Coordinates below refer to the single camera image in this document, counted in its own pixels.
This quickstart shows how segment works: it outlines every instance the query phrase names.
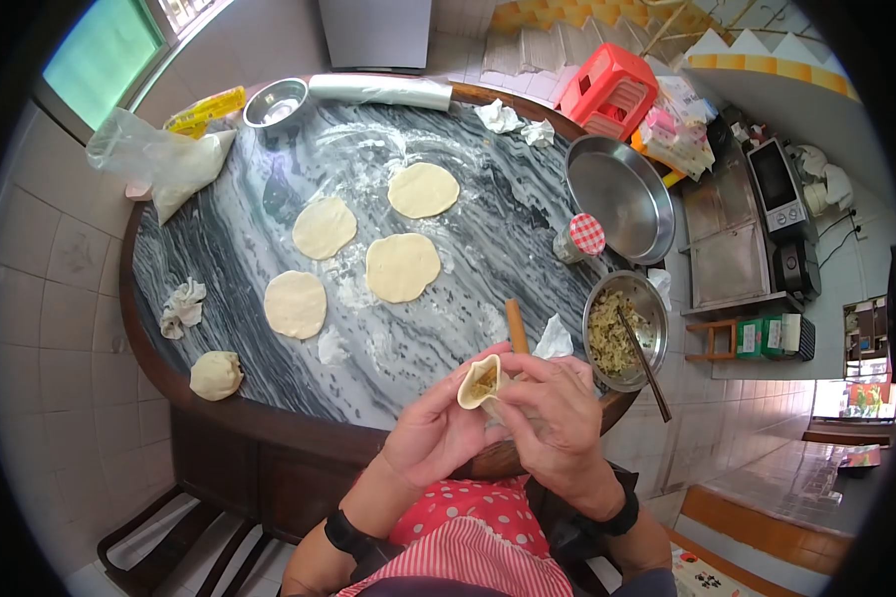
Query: yellow package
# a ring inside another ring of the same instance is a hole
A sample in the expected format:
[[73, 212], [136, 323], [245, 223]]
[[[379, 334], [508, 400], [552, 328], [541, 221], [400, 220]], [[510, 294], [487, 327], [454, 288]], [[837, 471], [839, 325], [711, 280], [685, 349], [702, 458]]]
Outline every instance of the yellow package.
[[201, 138], [209, 121], [222, 118], [245, 107], [245, 89], [239, 85], [215, 96], [201, 99], [180, 113], [173, 115], [162, 126], [163, 130], [191, 138]]

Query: power cord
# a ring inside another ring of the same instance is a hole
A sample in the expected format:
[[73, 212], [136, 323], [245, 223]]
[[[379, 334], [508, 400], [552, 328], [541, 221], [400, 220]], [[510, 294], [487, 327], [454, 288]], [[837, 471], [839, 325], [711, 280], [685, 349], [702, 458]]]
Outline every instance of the power cord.
[[847, 232], [847, 235], [846, 235], [845, 237], [843, 237], [843, 241], [841, 241], [840, 244], [836, 246], [836, 248], [834, 248], [833, 250], [829, 251], [829, 255], [826, 255], [826, 259], [824, 259], [824, 260], [823, 260], [823, 263], [820, 264], [820, 268], [823, 268], [823, 267], [824, 267], [824, 265], [826, 264], [826, 262], [829, 261], [829, 258], [833, 256], [833, 253], [835, 253], [837, 250], [839, 250], [839, 248], [840, 248], [841, 246], [846, 245], [846, 243], [847, 243], [847, 239], [849, 238], [849, 235], [850, 235], [850, 234], [856, 234], [856, 240], [859, 241], [859, 232], [860, 232], [860, 230], [862, 230], [862, 229], [863, 229], [862, 226], [854, 226], [852, 230], [850, 230], [849, 232]]
[[844, 221], [844, 220], [846, 220], [847, 218], [849, 218], [850, 220], [852, 220], [853, 216], [855, 216], [855, 215], [856, 215], [856, 210], [855, 210], [855, 209], [850, 209], [850, 210], [847, 212], [847, 215], [843, 216], [843, 217], [840, 218], [839, 220], [837, 220], [837, 221], [835, 221], [834, 223], [832, 223], [832, 224], [830, 224], [829, 226], [827, 226], [827, 227], [826, 227], [826, 230], [824, 230], [823, 232], [820, 233], [820, 237], [822, 237], [825, 233], [830, 232], [830, 231], [832, 230], [832, 228], [833, 228], [834, 226], [836, 226], [838, 223], [840, 223], [841, 221]]

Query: chopsticks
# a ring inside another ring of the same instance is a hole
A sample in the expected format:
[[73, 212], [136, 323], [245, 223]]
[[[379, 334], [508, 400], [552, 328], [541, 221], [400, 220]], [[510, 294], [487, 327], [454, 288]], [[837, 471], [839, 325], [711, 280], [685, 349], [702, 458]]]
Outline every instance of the chopsticks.
[[664, 400], [664, 394], [660, 391], [660, 384], [657, 383], [657, 378], [654, 376], [654, 372], [651, 371], [651, 366], [647, 363], [644, 351], [640, 348], [640, 343], [637, 342], [637, 336], [634, 334], [633, 329], [631, 329], [631, 324], [628, 323], [627, 317], [624, 317], [624, 312], [621, 310], [620, 306], [617, 307], [617, 316], [620, 318], [621, 323], [624, 324], [624, 329], [627, 330], [628, 340], [633, 344], [634, 352], [637, 352], [637, 358], [640, 359], [640, 366], [644, 368], [644, 374], [647, 376], [647, 381], [650, 382], [651, 389], [654, 390], [654, 398], [657, 399], [657, 407], [660, 409], [660, 416], [666, 423], [673, 417], [671, 416], [671, 409], [667, 406], [667, 401]]

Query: plastic wrap roll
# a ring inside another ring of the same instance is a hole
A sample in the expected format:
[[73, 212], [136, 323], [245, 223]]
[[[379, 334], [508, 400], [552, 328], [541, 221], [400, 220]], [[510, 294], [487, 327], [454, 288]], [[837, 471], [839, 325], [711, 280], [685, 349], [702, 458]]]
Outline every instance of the plastic wrap roll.
[[397, 104], [432, 110], [448, 110], [451, 90], [451, 85], [427, 78], [315, 75], [309, 81], [309, 94], [314, 98]]

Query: red checkered lid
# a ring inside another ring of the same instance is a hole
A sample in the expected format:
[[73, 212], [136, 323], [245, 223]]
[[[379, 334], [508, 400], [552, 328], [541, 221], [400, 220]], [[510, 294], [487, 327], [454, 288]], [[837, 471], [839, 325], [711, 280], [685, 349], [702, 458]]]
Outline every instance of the red checkered lid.
[[578, 214], [570, 219], [570, 237], [587, 255], [600, 255], [604, 250], [604, 228], [590, 214]]

